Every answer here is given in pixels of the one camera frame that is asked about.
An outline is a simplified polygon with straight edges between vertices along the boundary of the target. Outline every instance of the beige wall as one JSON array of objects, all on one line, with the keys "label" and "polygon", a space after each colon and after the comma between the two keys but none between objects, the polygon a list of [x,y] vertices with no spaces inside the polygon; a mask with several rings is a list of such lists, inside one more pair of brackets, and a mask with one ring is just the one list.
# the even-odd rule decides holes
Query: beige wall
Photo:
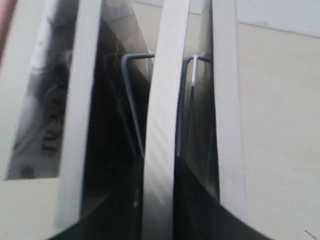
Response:
[{"label": "beige wall", "polygon": [[[134,10],[154,51],[161,9]],[[192,14],[187,53],[199,24]],[[320,39],[239,24],[238,50],[248,223],[274,239],[319,239]]]}]

